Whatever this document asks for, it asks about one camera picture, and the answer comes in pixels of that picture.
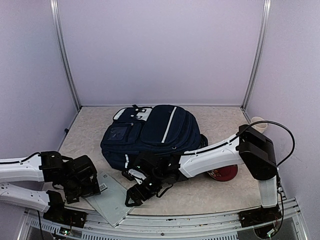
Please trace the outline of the pale green thin book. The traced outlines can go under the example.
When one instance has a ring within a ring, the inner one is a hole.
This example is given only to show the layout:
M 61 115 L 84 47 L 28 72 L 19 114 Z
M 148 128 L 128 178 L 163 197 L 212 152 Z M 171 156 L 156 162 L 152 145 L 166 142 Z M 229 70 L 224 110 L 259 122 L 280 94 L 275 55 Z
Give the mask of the pale green thin book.
M 113 228 L 134 209 L 125 205 L 127 189 L 106 172 L 97 176 L 100 194 L 90 196 L 85 200 Z

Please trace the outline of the navy blue student backpack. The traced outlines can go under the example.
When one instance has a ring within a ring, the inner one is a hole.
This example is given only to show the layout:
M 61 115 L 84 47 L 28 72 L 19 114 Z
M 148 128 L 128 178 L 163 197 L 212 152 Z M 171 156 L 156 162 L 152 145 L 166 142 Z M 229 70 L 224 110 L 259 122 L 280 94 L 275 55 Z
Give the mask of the navy blue student backpack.
M 166 156 L 208 146 L 194 115 L 180 106 L 133 105 L 120 109 L 112 120 L 100 148 L 116 170 L 127 169 L 141 152 Z

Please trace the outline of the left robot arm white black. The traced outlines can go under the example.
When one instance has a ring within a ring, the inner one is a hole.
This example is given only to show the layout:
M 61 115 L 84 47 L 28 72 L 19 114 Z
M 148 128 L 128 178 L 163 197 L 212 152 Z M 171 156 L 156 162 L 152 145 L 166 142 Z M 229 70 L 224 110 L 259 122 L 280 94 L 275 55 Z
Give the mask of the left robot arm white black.
M 58 188 L 37 191 L 16 185 L 27 181 L 51 183 Z M 71 158 L 57 151 L 43 151 L 0 161 L 0 200 L 42 212 L 52 221 L 75 220 L 79 214 L 71 213 L 65 204 L 100 193 L 96 167 L 87 155 Z

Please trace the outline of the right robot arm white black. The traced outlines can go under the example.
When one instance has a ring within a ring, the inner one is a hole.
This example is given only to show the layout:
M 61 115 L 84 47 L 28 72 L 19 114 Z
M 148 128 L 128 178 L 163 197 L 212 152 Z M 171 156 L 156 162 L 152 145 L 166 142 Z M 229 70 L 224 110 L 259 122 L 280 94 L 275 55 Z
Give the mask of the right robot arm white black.
M 153 196 L 162 197 L 164 184 L 172 187 L 204 172 L 241 164 L 258 181 L 261 207 L 255 216 L 260 222 L 266 222 L 278 206 L 279 177 L 274 144 L 247 124 L 224 141 L 197 150 L 171 155 L 141 152 L 126 170 L 137 183 L 127 190 L 124 204 L 141 206 Z

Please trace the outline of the red floral plate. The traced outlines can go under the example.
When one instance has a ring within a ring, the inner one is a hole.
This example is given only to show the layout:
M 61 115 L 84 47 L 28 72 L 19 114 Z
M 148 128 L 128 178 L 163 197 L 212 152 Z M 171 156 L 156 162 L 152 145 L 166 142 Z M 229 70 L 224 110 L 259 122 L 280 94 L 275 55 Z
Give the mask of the red floral plate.
M 236 177 L 238 174 L 238 166 L 229 165 L 214 170 L 207 171 L 208 175 L 218 182 L 228 182 Z

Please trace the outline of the aluminium front rail frame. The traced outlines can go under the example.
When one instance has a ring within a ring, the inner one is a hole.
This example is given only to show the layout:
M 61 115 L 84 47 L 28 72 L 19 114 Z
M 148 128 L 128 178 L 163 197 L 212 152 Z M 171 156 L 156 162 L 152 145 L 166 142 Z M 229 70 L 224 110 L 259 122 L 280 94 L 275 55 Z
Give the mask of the aluminium front rail frame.
M 42 237 L 42 230 L 49 237 L 66 240 L 240 240 L 255 239 L 255 229 L 263 227 L 243 227 L 239 211 L 194 215 L 127 215 L 116 227 L 112 227 L 98 212 L 85 211 L 83 228 L 72 227 L 71 234 L 64 236 L 61 230 L 67 226 L 49 220 L 39 220 L 33 210 L 23 214 L 18 240 Z

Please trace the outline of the aluminium corner post left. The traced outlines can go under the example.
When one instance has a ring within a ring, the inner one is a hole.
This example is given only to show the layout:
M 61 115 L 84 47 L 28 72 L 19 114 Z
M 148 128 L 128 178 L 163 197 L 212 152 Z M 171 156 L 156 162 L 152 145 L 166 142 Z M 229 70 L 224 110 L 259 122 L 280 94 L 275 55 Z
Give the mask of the aluminium corner post left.
M 73 100 L 75 109 L 77 112 L 79 112 L 82 108 L 77 89 L 73 80 L 70 63 L 67 56 L 67 50 L 65 46 L 64 36 L 63 36 L 63 29 L 60 19 L 60 12 L 59 12 L 59 5 L 57 0 L 50 0 L 50 8 L 51 8 L 51 14 L 53 19 L 53 24 L 55 27 L 55 32 L 57 36 L 57 42 L 58 42 L 58 48 L 60 52 L 60 56 L 63 63 L 63 68 L 65 71 L 67 84 L 71 93 L 71 98 Z

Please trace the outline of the aluminium corner post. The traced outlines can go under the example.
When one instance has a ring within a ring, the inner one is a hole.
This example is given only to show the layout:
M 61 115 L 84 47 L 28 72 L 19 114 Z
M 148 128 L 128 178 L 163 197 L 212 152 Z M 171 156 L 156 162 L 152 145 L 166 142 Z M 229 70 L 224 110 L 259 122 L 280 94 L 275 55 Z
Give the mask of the aluminium corner post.
M 263 1 L 263 10 L 262 10 L 257 46 L 256 46 L 256 50 L 255 50 L 255 55 L 253 58 L 252 68 L 250 71 L 249 82 L 248 82 L 248 85 L 247 85 L 247 88 L 245 91 L 245 95 L 244 95 L 244 98 L 242 101 L 242 105 L 241 105 L 241 108 L 244 112 L 247 111 L 249 101 L 252 96 L 254 85 L 256 82 L 256 77 L 257 77 L 261 57 L 263 54 L 263 47 L 264 47 L 265 36 L 267 33 L 267 28 L 268 28 L 268 22 L 269 22 L 269 17 L 270 17 L 270 12 L 271 12 L 271 5 L 272 5 L 271 0 L 264 0 Z
M 58 42 L 58 48 L 60 52 L 60 56 L 63 63 L 63 68 L 65 71 L 67 84 L 71 93 L 71 98 L 73 100 L 75 109 L 77 112 L 79 112 L 82 108 L 77 89 L 73 80 L 70 63 L 67 56 L 67 50 L 65 46 L 64 36 L 63 36 L 63 29 L 60 19 L 60 12 L 59 12 L 59 5 L 57 0 L 50 0 L 50 8 L 51 8 L 51 14 L 53 19 L 53 24 L 55 27 L 55 32 L 57 36 L 57 42 Z

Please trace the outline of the aluminium corner post right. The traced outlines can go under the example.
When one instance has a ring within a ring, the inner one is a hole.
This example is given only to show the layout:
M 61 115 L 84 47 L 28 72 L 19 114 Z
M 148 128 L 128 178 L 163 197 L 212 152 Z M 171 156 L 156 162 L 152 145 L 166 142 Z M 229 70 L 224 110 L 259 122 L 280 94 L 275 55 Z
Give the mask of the aluminium corner post right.
M 250 71 L 249 82 L 248 82 L 248 85 L 247 85 L 247 88 L 245 91 L 245 95 L 244 95 L 244 98 L 242 101 L 242 105 L 241 105 L 241 108 L 244 112 L 247 111 L 249 101 L 252 96 L 254 85 L 256 82 L 256 77 L 257 77 L 261 57 L 263 54 L 263 47 L 264 47 L 265 36 L 267 33 L 267 28 L 268 28 L 268 22 L 269 22 L 269 17 L 270 17 L 270 12 L 271 12 L 271 5 L 272 5 L 271 0 L 264 0 L 263 1 L 263 10 L 262 10 L 257 46 L 256 46 L 256 50 L 255 50 L 255 55 L 253 58 L 252 68 Z

